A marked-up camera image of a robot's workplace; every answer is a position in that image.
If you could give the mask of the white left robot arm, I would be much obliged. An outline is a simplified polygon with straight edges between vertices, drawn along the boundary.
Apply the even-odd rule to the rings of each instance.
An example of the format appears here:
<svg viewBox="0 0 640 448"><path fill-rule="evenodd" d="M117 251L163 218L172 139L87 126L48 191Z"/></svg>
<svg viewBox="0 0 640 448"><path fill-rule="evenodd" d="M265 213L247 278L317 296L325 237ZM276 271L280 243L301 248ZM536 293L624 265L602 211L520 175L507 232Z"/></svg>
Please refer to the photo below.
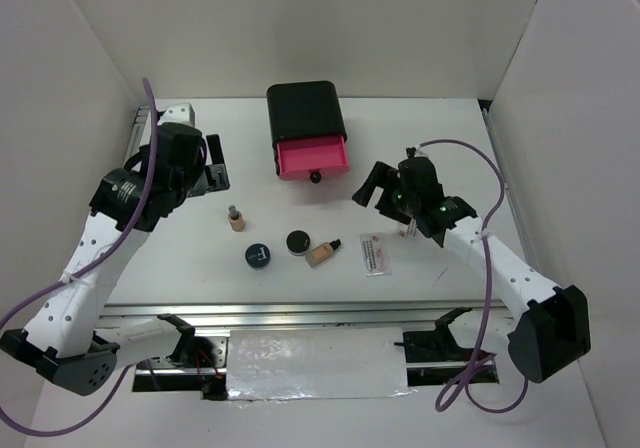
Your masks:
<svg viewBox="0 0 640 448"><path fill-rule="evenodd" d="M206 193L203 184L211 169L206 151L219 147L218 136L196 129L190 104L161 112L149 144L103 177L59 283L25 327L2 335L2 350L80 396L96 392L115 370L148 359L193 366L211 344L175 315L114 329L100 329L97 322L126 266L158 222L189 196Z"/></svg>

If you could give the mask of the black lid powder jar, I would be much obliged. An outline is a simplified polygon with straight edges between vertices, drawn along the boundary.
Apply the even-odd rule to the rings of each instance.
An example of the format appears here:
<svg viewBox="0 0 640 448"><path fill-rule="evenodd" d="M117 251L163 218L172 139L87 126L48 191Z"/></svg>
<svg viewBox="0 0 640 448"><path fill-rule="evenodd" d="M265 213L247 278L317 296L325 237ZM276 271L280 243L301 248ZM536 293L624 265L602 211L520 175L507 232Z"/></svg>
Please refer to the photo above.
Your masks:
<svg viewBox="0 0 640 448"><path fill-rule="evenodd" d="M285 243L290 254L303 256L309 251L311 238L306 231L294 230L287 235Z"/></svg>

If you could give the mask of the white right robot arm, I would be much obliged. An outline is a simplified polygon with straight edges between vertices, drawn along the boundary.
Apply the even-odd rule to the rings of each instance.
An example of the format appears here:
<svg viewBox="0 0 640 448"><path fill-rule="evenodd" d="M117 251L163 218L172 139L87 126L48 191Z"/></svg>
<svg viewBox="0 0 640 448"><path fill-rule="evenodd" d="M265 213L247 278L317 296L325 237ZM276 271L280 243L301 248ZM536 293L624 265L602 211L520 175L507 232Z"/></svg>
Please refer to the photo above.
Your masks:
<svg viewBox="0 0 640 448"><path fill-rule="evenodd" d="M381 215L403 224L414 222L423 236L476 273L491 275L493 293L516 323L507 336L509 356L526 379L541 383L590 352L585 294L537 273L489 234L474 208L445 194L428 158L407 158L397 167L376 162L352 199L367 206L376 189L382 191L375 206Z"/></svg>

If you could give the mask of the small clear sachet packet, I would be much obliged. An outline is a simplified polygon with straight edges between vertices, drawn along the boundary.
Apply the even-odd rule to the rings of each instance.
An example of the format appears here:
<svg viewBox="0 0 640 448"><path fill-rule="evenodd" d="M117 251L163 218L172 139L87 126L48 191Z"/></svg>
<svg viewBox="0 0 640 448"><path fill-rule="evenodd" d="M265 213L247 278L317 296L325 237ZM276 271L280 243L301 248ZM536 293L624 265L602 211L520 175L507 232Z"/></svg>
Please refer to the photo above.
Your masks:
<svg viewBox="0 0 640 448"><path fill-rule="evenodd" d="M402 238L415 238L419 231L415 220L411 220L408 224L400 224L397 234Z"/></svg>

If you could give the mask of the large clear sachet packet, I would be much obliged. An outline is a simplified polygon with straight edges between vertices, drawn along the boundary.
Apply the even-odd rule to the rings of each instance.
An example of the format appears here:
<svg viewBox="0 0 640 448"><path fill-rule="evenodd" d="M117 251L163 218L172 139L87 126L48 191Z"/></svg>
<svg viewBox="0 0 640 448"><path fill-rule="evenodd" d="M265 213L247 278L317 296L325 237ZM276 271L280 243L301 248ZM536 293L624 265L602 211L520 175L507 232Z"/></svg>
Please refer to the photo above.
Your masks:
<svg viewBox="0 0 640 448"><path fill-rule="evenodd" d="M359 237L365 275L367 277L392 274L387 250L388 236L385 233L366 233Z"/></svg>

